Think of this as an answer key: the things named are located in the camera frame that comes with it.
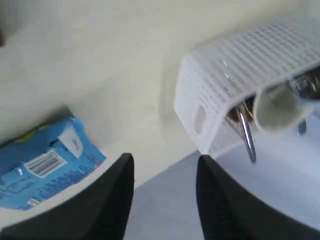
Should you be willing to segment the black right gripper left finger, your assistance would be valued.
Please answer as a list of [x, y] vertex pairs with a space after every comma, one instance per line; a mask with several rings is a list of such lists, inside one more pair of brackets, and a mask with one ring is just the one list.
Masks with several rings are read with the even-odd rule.
[[2, 240], [122, 240], [133, 202], [135, 164], [131, 153], [90, 186], [62, 204], [9, 225]]

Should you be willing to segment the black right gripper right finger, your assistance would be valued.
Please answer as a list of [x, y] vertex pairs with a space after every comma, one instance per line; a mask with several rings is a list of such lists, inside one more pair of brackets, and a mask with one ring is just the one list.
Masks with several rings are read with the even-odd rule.
[[209, 155], [200, 155], [196, 203], [206, 240], [318, 240], [319, 230], [274, 209], [231, 177]]

